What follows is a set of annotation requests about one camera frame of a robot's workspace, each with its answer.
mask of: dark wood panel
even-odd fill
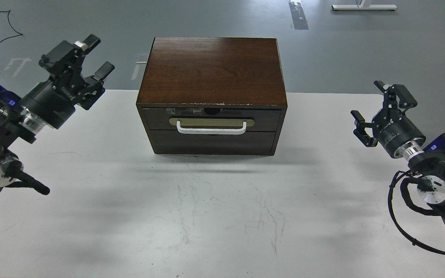
[[[181,134],[150,130],[154,153],[271,155],[274,132],[245,132],[241,135]]]
[[[210,115],[203,108],[141,108],[148,128],[151,130],[176,130],[168,121],[170,118],[233,118],[253,119],[255,125],[249,131],[275,132],[281,116],[280,110],[221,109],[217,115]]]
[[[286,106],[277,40],[156,37],[137,102]]]

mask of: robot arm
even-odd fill
[[[4,187],[33,188],[49,194],[48,187],[23,172],[23,164],[8,147],[19,137],[33,143],[44,126],[60,128],[75,112],[75,104],[88,110],[99,99],[114,66],[105,62],[94,75],[81,76],[85,56],[99,43],[98,37],[90,35],[83,42],[58,44],[39,61],[50,73],[48,80],[23,98],[0,85],[0,192]]]
[[[406,111],[417,105],[411,93],[403,85],[385,85],[381,81],[375,81],[374,84],[384,95],[382,109],[373,117],[372,123],[366,123],[358,111],[351,111],[357,127],[353,134],[367,147],[376,146],[380,142],[390,157],[404,157],[413,176],[418,176],[417,178],[396,176],[391,183],[389,201],[392,200],[392,189],[402,179],[401,195],[410,209],[423,215],[441,216],[445,219],[445,133],[422,148],[426,137],[406,116]],[[365,128],[372,129],[372,137],[367,134]],[[417,186],[419,196],[431,210],[413,204],[408,192],[410,184]],[[397,224],[393,213],[391,216],[401,233],[414,245],[435,252],[436,249],[407,236]]]

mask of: brass plate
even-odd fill
[[[243,122],[247,122],[247,127],[255,125],[252,119],[218,119],[218,118],[170,118],[169,123],[176,126],[176,123],[184,127],[242,127]]]

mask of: top drawer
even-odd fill
[[[281,117],[278,109],[235,109],[235,108],[166,108],[139,107],[150,130],[176,130],[170,118],[216,118],[252,119],[255,124],[248,131],[275,132]]]

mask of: bottom drawer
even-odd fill
[[[181,134],[151,130],[150,144],[159,154],[273,155],[275,132],[245,132],[240,135]]]

